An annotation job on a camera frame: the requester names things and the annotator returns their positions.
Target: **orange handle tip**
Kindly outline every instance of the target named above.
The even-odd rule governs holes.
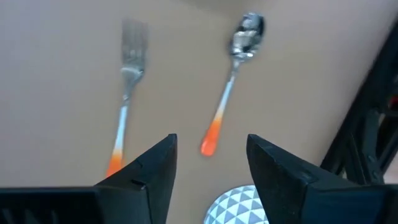
[[[114,154],[111,157],[111,161],[109,162],[108,170],[106,171],[106,177],[112,176],[117,171],[123,168],[122,165],[122,156],[119,154]]]
[[[200,152],[204,156],[212,156],[217,148],[218,136],[220,135],[221,120],[215,119],[206,132],[201,144]]]

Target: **fork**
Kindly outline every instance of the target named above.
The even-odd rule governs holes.
[[[131,19],[123,20],[122,60],[120,69],[124,79],[123,102],[120,107],[119,126],[106,176],[109,177],[123,167],[124,133],[131,93],[145,72],[148,27],[147,24]]]

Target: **metal spoon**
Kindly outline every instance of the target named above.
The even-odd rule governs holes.
[[[264,18],[256,13],[249,12],[243,15],[243,19],[229,42],[229,54],[232,58],[232,70],[229,75],[229,81],[226,83],[223,96],[218,105],[217,112],[211,122],[203,142],[201,144],[201,153],[204,156],[212,156],[217,148],[218,136],[220,135],[221,122],[223,120],[224,109],[228,101],[229,94],[238,68],[241,63],[248,61],[254,56],[260,47],[262,37],[265,32]]]

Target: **beige table surface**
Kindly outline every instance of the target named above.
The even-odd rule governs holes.
[[[242,13],[267,32],[243,65],[219,148],[199,153]],[[224,191],[252,183],[246,135],[320,164],[384,42],[396,0],[0,0],[0,185],[92,185],[104,177],[121,103],[121,21],[150,26],[134,92],[132,161],[178,134],[168,223],[201,223]]]

